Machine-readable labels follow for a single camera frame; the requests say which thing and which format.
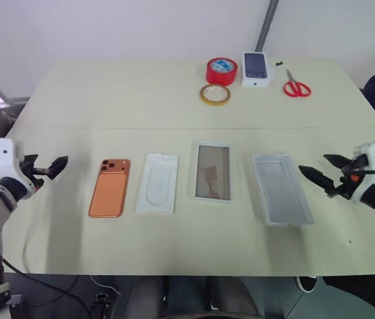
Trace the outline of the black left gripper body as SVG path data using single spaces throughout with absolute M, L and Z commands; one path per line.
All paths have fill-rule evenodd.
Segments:
M 29 179 L 34 187 L 34 192 L 37 192 L 43 185 L 44 179 L 37 176 L 45 176 L 48 173 L 47 168 L 37 168 L 33 162 L 24 161 L 20 164 L 23 174 Z

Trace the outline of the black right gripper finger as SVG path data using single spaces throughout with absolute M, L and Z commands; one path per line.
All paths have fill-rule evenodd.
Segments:
M 352 163 L 351 159 L 348 159 L 338 154 L 324 154 L 323 157 L 333 166 L 343 169 Z
M 309 181 L 323 188 L 326 193 L 332 193 L 335 190 L 334 181 L 321 171 L 306 165 L 300 165 L 299 170 Z

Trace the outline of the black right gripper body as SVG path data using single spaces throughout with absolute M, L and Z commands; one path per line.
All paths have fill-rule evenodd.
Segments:
M 351 198 L 356 188 L 363 180 L 363 174 L 360 171 L 367 166 L 367 156 L 357 156 L 352 159 L 352 163 L 341 169 L 342 176 L 340 177 L 340 185 L 335 187 L 332 193 L 327 195 L 332 198 L 337 195 L 343 198 Z

